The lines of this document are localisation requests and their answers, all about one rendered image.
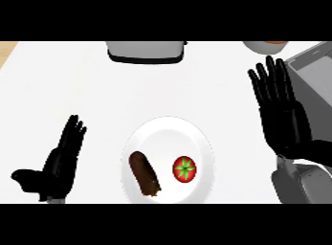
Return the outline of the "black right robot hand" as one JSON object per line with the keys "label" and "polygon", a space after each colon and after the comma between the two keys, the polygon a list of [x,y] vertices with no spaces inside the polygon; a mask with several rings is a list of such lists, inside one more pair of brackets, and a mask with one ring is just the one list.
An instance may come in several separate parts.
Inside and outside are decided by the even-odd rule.
{"label": "black right robot hand", "polygon": [[284,159],[332,167],[332,142],[314,140],[301,102],[295,99],[283,60],[265,56],[248,70],[267,145]]}

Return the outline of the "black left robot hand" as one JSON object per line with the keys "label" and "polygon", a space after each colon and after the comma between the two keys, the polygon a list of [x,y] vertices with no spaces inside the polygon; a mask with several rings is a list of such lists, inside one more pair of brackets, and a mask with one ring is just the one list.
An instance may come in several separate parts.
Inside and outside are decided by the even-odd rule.
{"label": "black left robot hand", "polygon": [[47,202],[51,198],[65,199],[72,189],[84,133],[82,121],[76,115],[70,115],[42,170],[17,169],[11,173],[22,191],[37,193],[39,202]]}

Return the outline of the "grey box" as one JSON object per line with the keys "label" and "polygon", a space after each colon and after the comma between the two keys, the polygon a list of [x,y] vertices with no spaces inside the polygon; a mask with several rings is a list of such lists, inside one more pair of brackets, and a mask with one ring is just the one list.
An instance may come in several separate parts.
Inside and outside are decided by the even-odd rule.
{"label": "grey box", "polygon": [[332,142],[332,41],[323,41],[286,62],[295,99],[301,102],[312,138]]}

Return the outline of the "white oval plate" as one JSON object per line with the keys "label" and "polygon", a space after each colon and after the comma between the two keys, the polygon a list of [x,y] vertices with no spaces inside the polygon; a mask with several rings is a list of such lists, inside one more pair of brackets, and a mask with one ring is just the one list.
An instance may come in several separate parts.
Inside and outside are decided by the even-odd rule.
{"label": "white oval plate", "polygon": [[[144,196],[128,165],[128,157],[140,151],[155,171],[160,191]],[[172,164],[187,156],[196,165],[196,175],[188,183],[177,181]],[[134,131],[121,156],[121,185],[131,203],[203,203],[215,179],[215,159],[206,137],[184,119],[160,117],[147,121]]]}

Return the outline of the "red tomato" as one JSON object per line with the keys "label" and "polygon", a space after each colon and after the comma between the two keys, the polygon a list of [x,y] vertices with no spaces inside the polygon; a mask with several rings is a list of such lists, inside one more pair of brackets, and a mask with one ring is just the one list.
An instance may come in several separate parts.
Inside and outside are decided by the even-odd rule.
{"label": "red tomato", "polygon": [[187,156],[177,158],[172,164],[172,174],[178,182],[188,183],[196,175],[196,165]]}

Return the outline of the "brown sausage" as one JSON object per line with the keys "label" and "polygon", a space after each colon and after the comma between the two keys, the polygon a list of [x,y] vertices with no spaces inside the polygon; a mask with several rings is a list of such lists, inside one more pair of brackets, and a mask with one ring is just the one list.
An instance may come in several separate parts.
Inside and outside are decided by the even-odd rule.
{"label": "brown sausage", "polygon": [[160,187],[149,160],[140,151],[134,151],[129,154],[128,165],[140,186],[141,194],[144,196],[155,196],[160,191]]}

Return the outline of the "white bowl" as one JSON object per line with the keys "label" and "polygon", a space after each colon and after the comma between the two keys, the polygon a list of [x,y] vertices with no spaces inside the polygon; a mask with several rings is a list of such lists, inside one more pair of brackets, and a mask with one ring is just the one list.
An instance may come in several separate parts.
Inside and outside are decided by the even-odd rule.
{"label": "white bowl", "polygon": [[245,46],[261,55],[274,55],[286,45],[286,41],[245,41]]}

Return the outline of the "grey appliance with black base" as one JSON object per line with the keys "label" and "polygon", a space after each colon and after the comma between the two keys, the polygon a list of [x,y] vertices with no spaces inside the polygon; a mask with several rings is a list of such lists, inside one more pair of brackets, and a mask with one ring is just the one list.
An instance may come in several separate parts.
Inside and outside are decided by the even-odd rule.
{"label": "grey appliance with black base", "polygon": [[106,41],[109,59],[129,64],[178,63],[184,45],[184,41]]}

